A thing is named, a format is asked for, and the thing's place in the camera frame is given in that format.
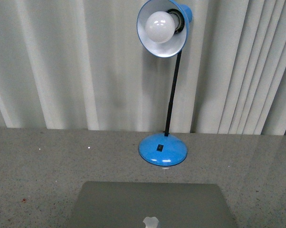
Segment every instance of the lamp shade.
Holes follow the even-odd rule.
[[[170,12],[177,10],[182,20],[184,28],[179,32],[174,32],[174,35],[164,43],[157,43],[150,39],[145,27],[149,17],[156,12]],[[137,32],[142,45],[153,55],[157,57],[171,57],[180,52],[184,47],[189,33],[189,23],[192,21],[191,9],[182,4],[176,3],[174,0],[150,0],[146,2],[138,14]]]

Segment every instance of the black switch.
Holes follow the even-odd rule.
[[[162,152],[163,146],[164,146],[164,145],[158,144],[157,151]]]

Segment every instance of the laptop lid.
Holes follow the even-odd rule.
[[[237,227],[215,184],[94,181],[83,185],[67,227],[152,228],[152,217],[157,228]]]

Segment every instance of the white light bulb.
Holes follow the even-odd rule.
[[[175,32],[175,22],[172,16],[164,11],[153,13],[146,22],[145,31],[149,39],[156,43],[169,41]]]

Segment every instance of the lamp arm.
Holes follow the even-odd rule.
[[[179,65],[180,65],[180,60],[181,60],[181,53],[182,53],[182,50],[177,55],[175,72],[173,74],[172,91],[171,91],[170,102],[168,104],[166,126],[165,126],[165,133],[164,133],[164,136],[166,136],[166,137],[169,135],[169,130],[170,130],[171,117],[172,117],[172,105],[173,105],[173,98],[175,96],[177,77],[178,77]]]

